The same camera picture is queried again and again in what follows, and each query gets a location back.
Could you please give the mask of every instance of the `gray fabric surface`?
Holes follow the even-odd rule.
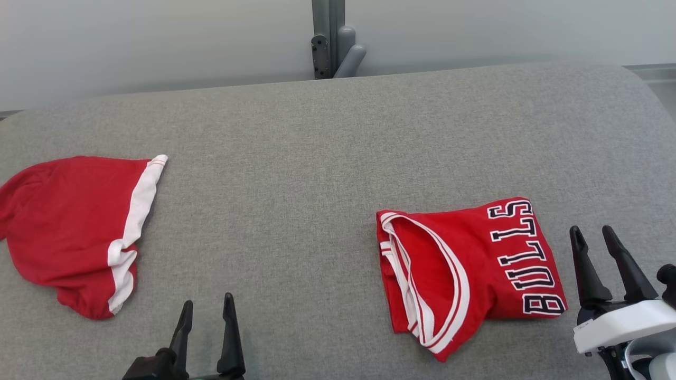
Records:
[[[676,245],[676,126],[643,82],[596,64],[528,64],[92,99],[0,123],[0,182],[74,155],[169,155],[139,244],[137,291],[86,320],[23,280],[0,243],[4,379],[118,379],[167,346],[195,302],[188,371],[213,373],[225,291],[248,379],[597,379],[575,351],[568,229],[600,276],[612,225],[659,292]],[[571,311],[491,320],[442,364],[394,335],[375,212],[438,212],[522,195]]]

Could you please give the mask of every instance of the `robotic hand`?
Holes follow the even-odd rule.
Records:
[[[582,232],[571,227],[581,307],[573,329],[578,353],[598,353],[612,380],[676,380],[676,266],[667,264],[657,272],[667,290],[656,300],[657,292],[610,226],[603,227],[603,237],[627,293],[623,302],[611,302]]]
[[[242,343],[239,339],[239,326],[235,312],[233,295],[225,293],[223,304],[223,319],[225,333],[223,337],[223,351],[216,365],[217,375],[194,377],[194,380],[244,380],[242,377],[244,355]],[[170,348],[160,348],[155,356],[140,356],[134,360],[122,380],[189,380],[185,371],[185,358],[188,349],[188,333],[193,327],[193,302],[188,300],[183,304],[183,311],[178,319]]]

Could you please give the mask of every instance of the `bulls jersey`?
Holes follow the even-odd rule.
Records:
[[[385,294],[396,333],[445,361],[485,318],[556,318],[566,310],[552,250],[531,202],[377,214]]]

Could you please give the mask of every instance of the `black letter with white outline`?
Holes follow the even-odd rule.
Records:
[[[566,311],[563,300],[556,294],[524,294],[524,314],[560,315]]]
[[[533,208],[531,202],[525,199],[518,201],[507,202],[504,206],[505,212],[502,212],[503,206],[495,206],[488,208],[488,219],[497,218],[511,218],[516,215],[516,209],[519,209],[519,215],[533,215]]]
[[[527,268],[516,270],[505,270],[505,275],[512,281],[516,290],[528,289],[530,287],[554,287],[554,276],[546,266],[529,266]],[[520,277],[537,276],[530,280],[519,280]]]
[[[537,230],[535,229],[535,219],[534,218],[521,218],[519,220],[522,226],[526,226],[522,229],[509,229],[505,231],[491,231],[491,240],[492,241],[501,241],[506,237],[517,236],[517,235],[526,235],[530,237],[537,236]]]
[[[545,257],[545,252],[542,250],[542,246],[540,245],[540,242],[537,240],[528,240],[526,241],[526,244],[529,247],[532,247],[535,249],[535,251],[528,251],[528,252],[521,252],[516,255],[512,256],[500,256],[498,258],[498,262],[500,263],[500,266],[508,266],[512,264],[513,262],[519,262],[521,260],[528,260],[530,258],[537,258],[540,259],[540,261],[547,261],[547,258]]]

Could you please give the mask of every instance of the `clothing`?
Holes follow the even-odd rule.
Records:
[[[485,318],[556,318],[567,308],[528,199],[433,214],[383,210],[377,220],[392,327],[439,361]]]
[[[31,166],[0,188],[0,239],[26,280],[91,319],[110,318],[135,287],[134,242],[167,156],[78,156]]]

